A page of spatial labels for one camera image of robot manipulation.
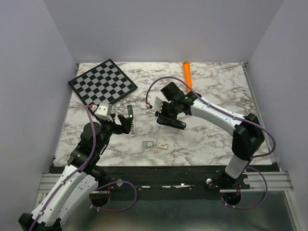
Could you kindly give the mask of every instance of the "marble table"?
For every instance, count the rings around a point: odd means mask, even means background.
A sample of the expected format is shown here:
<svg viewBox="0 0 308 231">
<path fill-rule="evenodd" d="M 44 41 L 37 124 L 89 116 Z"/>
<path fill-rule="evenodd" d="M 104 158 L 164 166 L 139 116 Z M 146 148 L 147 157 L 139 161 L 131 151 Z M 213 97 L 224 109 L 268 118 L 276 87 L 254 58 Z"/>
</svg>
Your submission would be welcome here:
<svg viewBox="0 0 308 231">
<path fill-rule="evenodd" d="M 113 135 L 101 156 L 100 166 L 174 166 L 226 165 L 231 156 L 232 137 L 219 127 L 194 116 L 179 116 L 187 124 L 185 130 L 158 125 L 154 109 L 146 109 L 145 93 L 153 80 L 163 76 L 184 79 L 182 63 L 116 63 L 138 89 L 115 103 L 113 112 L 127 116 L 127 104 L 134 108 L 136 136 Z M 77 75 L 97 66 L 80 64 Z M 239 63 L 192 63 L 192 87 L 211 102 L 233 112 L 256 113 L 244 72 Z M 160 89 L 170 80 L 157 82 L 150 91 L 153 99 L 164 99 Z M 186 92 L 180 83 L 176 83 Z M 84 104 L 73 92 L 61 133 L 54 165 L 62 167 L 79 142 L 85 124 L 89 122 Z M 142 141 L 168 143 L 168 149 L 143 148 Z M 268 150 L 265 143 L 258 153 Z M 269 157 L 257 158 L 252 164 L 271 164 Z"/>
</svg>

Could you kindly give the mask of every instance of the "black and white checkerboard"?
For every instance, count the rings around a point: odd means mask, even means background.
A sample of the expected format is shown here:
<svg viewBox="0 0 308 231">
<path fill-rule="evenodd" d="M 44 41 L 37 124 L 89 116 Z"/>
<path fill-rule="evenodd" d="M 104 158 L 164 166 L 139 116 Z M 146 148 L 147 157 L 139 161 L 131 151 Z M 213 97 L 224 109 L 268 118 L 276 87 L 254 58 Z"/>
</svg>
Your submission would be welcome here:
<svg viewBox="0 0 308 231">
<path fill-rule="evenodd" d="M 87 104 L 114 104 L 137 89 L 130 78 L 111 60 L 74 78 L 68 84 Z"/>
</svg>

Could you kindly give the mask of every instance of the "wall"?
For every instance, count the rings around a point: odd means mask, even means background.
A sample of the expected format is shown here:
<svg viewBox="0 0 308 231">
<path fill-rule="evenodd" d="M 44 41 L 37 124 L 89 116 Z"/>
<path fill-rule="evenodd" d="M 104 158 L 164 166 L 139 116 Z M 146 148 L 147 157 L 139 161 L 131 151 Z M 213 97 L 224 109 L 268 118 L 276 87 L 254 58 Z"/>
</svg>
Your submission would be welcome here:
<svg viewBox="0 0 308 231">
<path fill-rule="evenodd" d="M 76 62 L 247 62 L 282 0 L 44 0 Z"/>
<path fill-rule="evenodd" d="M 249 61 L 248 73 L 275 156 L 308 217 L 308 1 L 285 0 Z"/>
<path fill-rule="evenodd" d="M 0 229 L 16 231 L 51 164 L 76 65 L 41 0 L 0 2 Z"/>
</svg>

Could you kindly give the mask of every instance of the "purple cable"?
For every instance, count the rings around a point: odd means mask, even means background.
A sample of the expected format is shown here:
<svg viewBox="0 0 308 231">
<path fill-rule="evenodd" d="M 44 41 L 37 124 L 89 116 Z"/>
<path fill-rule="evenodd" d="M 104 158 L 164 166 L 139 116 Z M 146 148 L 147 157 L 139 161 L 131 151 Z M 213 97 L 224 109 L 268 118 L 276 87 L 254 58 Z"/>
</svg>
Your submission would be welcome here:
<svg viewBox="0 0 308 231">
<path fill-rule="evenodd" d="M 160 81 L 160 80 L 162 80 L 162 79 L 166 79 L 166 78 L 175 79 L 175 80 L 181 82 L 181 83 L 184 84 L 189 90 L 191 90 L 191 92 L 192 92 L 202 103 L 204 103 L 206 106 L 211 107 L 211 108 L 213 108 L 214 110 L 216 110 L 216 111 L 218 111 L 218 112 L 220 112 L 220 113 L 222 113 L 222 114 L 224 114 L 224 115 L 226 115 L 226 116 L 228 116 L 228 117 L 233 118 L 233 115 L 232 115 L 232 114 L 229 114 L 228 112 L 225 112 L 225 111 L 223 111 L 223 110 L 221 110 L 221 109 L 219 109 L 219 108 L 216 108 L 215 106 L 213 106 L 213 105 L 207 103 L 207 102 L 204 101 L 196 92 L 194 92 L 194 91 L 192 90 L 192 88 L 191 88 L 190 86 L 188 86 L 183 80 L 181 80 L 181 79 L 179 79 L 179 78 L 176 78 L 176 77 L 173 77 L 173 76 L 160 77 L 160 78 L 156 79 L 156 80 L 150 85 L 150 87 L 149 87 L 149 89 L 147 90 L 146 95 L 145 95 L 145 103 L 146 103 L 147 105 L 150 105 L 150 103 L 148 102 L 148 96 L 149 96 L 149 92 L 150 92 L 152 86 L 153 86 L 156 82 L 158 82 L 158 81 Z M 254 159 L 254 158 L 257 158 L 257 157 L 267 156 L 267 155 L 272 154 L 272 153 L 275 151 L 275 149 L 276 149 L 276 140 L 275 140 L 275 138 L 273 137 L 273 135 L 271 135 L 267 130 L 265 130 L 265 128 L 261 127 L 259 124 L 256 124 L 256 123 L 251 122 L 251 121 L 249 121 L 249 120 L 247 120 L 247 119 L 243 119 L 243 118 L 240 118 L 240 117 L 237 117 L 237 116 L 234 116 L 234 119 L 237 119 L 237 120 L 240 120 L 240 121 L 242 121 L 242 122 L 251 124 L 251 125 L 253 125 L 253 126 L 255 126 L 255 127 L 259 128 L 259 129 L 261 129 L 262 131 L 264 131 L 265 133 L 267 133 L 267 134 L 270 136 L 270 138 L 272 139 L 272 141 L 273 141 L 273 148 L 272 148 L 268 153 L 260 154 L 260 155 L 255 155 L 255 156 L 251 157 L 251 159 Z"/>
<path fill-rule="evenodd" d="M 120 209 L 100 208 L 100 207 L 95 207 L 95 206 L 92 204 L 92 200 L 90 199 L 91 208 L 96 208 L 96 209 L 98 209 L 98 210 L 107 211 L 107 212 L 123 212 L 123 211 L 128 210 L 129 208 L 131 208 L 131 207 L 136 203 L 136 201 L 137 201 L 137 189 L 136 189 L 136 187 L 135 187 L 132 183 L 130 183 L 130 182 L 128 182 L 128 181 L 125 181 L 125 180 L 113 181 L 113 182 L 110 182 L 110 183 L 108 183 L 108 184 L 106 184 L 106 185 L 103 185 L 103 186 L 97 188 L 96 190 L 99 190 L 99 189 L 105 188 L 105 187 L 107 187 L 107 186 L 109 186 L 109 185 L 117 184 L 117 183 L 126 183 L 126 184 L 129 184 L 131 187 L 133 187 L 133 189 L 134 189 L 134 191 L 135 191 L 135 198 L 134 198 L 133 202 L 132 202 L 129 206 L 127 206 L 127 207 L 125 207 L 125 208 L 120 208 Z"/>
<path fill-rule="evenodd" d="M 225 194 L 222 193 L 222 194 L 221 194 L 221 200 L 222 200 L 222 202 L 225 204 L 225 206 L 230 207 L 230 208 L 240 209 L 240 210 L 247 210 L 247 209 L 257 208 L 257 207 L 261 206 L 261 205 L 265 202 L 265 200 L 266 200 L 266 198 L 267 198 L 267 196 L 268 196 L 269 188 L 268 188 L 268 184 L 267 184 L 267 182 L 266 182 L 266 180 L 265 180 L 264 175 L 263 175 L 259 170 L 255 169 L 254 167 L 247 167 L 247 168 L 250 168 L 250 169 L 256 171 L 256 172 L 259 173 L 260 176 L 263 178 L 264 184 L 265 184 L 265 195 L 264 195 L 263 199 L 262 199 L 258 204 L 254 205 L 254 206 L 249 206 L 249 207 L 236 207 L 236 206 L 233 206 L 233 205 L 228 204 L 228 203 L 225 201 L 225 199 L 224 199 Z"/>
<path fill-rule="evenodd" d="M 87 115 L 89 117 L 90 120 L 90 124 L 91 124 L 91 129 L 92 129 L 92 133 L 93 133 L 93 147 L 91 150 L 91 153 L 89 155 L 89 157 L 87 158 L 87 160 L 83 163 L 83 165 L 81 165 L 79 168 L 77 168 L 74 172 L 72 172 L 70 175 L 68 175 L 63 182 L 66 183 L 75 173 L 77 173 L 78 171 L 82 170 L 87 164 L 88 162 L 91 160 L 92 156 L 94 155 L 94 151 L 95 151 L 95 147 L 96 147 L 96 134 L 95 134 L 95 127 L 94 127 L 94 123 L 91 117 L 91 114 L 89 112 L 89 107 L 91 107 L 90 105 L 86 105 L 85 109 L 87 112 Z M 50 201 L 53 199 L 53 197 L 56 195 L 56 193 L 59 191 L 59 189 L 62 187 L 62 184 L 59 184 L 58 187 L 52 192 L 52 194 L 50 195 L 50 197 L 48 198 L 48 200 L 46 201 L 45 205 L 42 207 L 42 209 L 40 210 L 40 212 L 44 212 L 47 205 L 50 203 Z M 40 214 L 37 215 L 37 217 L 35 218 L 35 220 L 33 221 L 32 225 L 30 226 L 29 231 L 32 231 L 35 224 L 37 223 L 38 219 L 40 218 Z"/>
</svg>

